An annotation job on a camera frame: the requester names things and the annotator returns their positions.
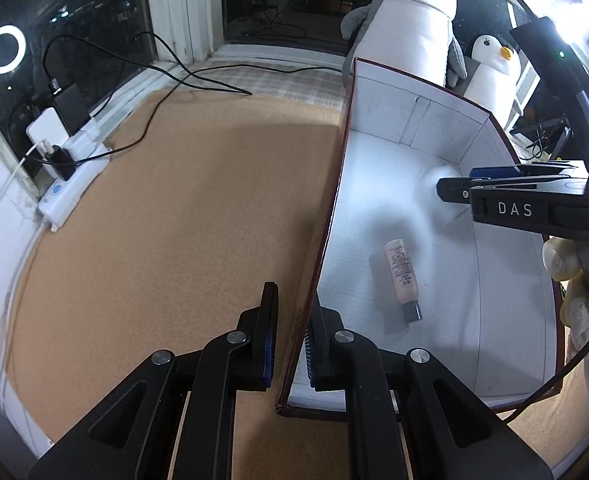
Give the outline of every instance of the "yellow penguin beak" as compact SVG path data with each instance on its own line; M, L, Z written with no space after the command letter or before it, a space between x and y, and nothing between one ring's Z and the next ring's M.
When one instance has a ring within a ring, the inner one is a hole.
M506 46L502 46L501 47L501 56L503 56L504 59L507 59L508 61L510 61L512 59L513 56L513 52Z

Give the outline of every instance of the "pink lotion bottle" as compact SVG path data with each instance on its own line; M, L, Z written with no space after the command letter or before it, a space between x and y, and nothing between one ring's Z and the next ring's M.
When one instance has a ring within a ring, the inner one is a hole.
M418 304L418 284L410 257L403 246L403 240L392 240L385 245L389 270L394 280L394 291L403 308L405 322L419 321L421 307Z

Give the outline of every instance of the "penguin plush toy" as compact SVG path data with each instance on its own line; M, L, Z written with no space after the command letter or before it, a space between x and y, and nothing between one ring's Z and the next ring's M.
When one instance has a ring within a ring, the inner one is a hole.
M519 55L494 36L480 36L472 48L470 75L463 96L491 111L504 128L510 118L516 83L521 75Z
M463 53L452 32L457 0L373 0L341 21L341 35L356 40L343 64L347 85L354 57L376 61L445 85L448 62L466 77Z

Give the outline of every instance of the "window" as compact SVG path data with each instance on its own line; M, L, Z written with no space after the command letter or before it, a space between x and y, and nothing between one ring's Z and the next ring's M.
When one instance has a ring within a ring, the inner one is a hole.
M341 38L343 16L372 0L224 0L228 43L272 44L320 50L344 56L349 43ZM525 13L514 7L518 25ZM507 0L458 0L453 30L465 50L482 34L510 41Z
M50 40L81 36L149 63L157 57L149 36L128 49L142 30L152 30L147 0L0 0L0 130L17 157L31 146L25 130L34 117L26 105L48 92L42 57ZM70 39L57 40L46 62L60 86L79 86L88 109L111 92L121 70L119 60ZM141 70L125 65L119 85ZM25 168L34 176L41 165L28 161Z

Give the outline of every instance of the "ring light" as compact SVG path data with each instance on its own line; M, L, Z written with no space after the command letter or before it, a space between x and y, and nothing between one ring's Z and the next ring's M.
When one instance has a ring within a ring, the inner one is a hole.
M0 27L0 36L3 34L13 36L18 43L18 52L15 59L5 66L0 66L0 74L7 74L8 72L12 72L17 66L19 66L19 63L23 61L23 58L26 55L26 37L23 35L23 32L14 25L4 25L3 27Z

